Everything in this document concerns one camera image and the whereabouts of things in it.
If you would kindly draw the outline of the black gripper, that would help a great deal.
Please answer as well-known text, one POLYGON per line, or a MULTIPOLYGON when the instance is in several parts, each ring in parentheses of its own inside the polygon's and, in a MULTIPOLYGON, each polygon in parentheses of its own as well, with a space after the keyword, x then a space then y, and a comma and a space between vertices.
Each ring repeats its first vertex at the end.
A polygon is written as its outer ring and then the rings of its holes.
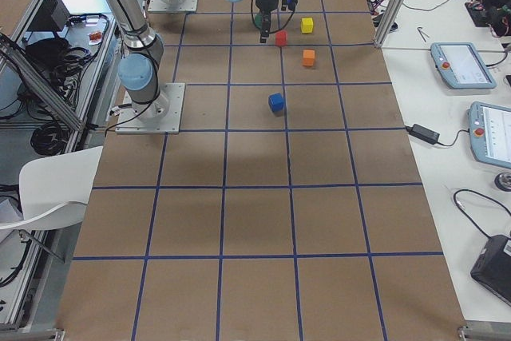
POLYGON ((259 42, 266 43, 271 31, 271 12, 279 6, 279 0, 255 0, 260 15, 259 42))

